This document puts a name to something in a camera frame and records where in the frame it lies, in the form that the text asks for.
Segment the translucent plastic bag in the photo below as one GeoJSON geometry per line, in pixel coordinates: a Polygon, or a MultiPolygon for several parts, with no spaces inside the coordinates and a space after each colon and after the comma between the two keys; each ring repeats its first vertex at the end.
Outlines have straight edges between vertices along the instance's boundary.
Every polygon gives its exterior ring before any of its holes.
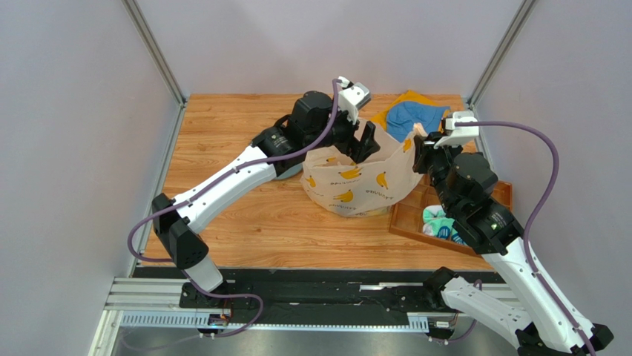
{"type": "Polygon", "coordinates": [[[378,126],[381,148],[362,163],[333,146],[310,151],[303,162],[303,189],[315,204],[342,217],[383,214],[421,181],[412,169],[416,134],[412,130],[399,142],[378,126]]]}

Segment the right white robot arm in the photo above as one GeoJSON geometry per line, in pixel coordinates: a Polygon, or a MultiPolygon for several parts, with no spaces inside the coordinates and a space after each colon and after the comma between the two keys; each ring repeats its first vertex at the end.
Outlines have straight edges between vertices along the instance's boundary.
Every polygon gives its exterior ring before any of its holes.
{"type": "Polygon", "coordinates": [[[512,307],[442,267],[424,281],[434,309],[471,316],[511,343],[520,355],[595,355],[613,332],[593,323],[564,296],[536,257],[527,232],[491,195],[498,178],[481,154],[447,145],[441,133],[414,138],[413,169],[429,177],[460,238],[501,276],[519,306],[512,307]]]}

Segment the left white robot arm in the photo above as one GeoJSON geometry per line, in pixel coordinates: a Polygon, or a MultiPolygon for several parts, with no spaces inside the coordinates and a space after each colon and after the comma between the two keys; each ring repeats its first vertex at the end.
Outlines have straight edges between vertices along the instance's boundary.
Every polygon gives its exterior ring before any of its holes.
{"type": "Polygon", "coordinates": [[[369,89],[359,83],[336,89],[333,97],[306,92],[291,113],[256,135],[215,175],[173,198],[155,197],[151,203],[154,232],[175,266],[199,289],[213,292],[224,278],[200,232],[219,213],[254,188],[295,175],[311,150],[335,147],[355,163],[378,152],[375,125],[365,125],[361,138],[355,137],[359,111],[371,99],[369,89]]]}

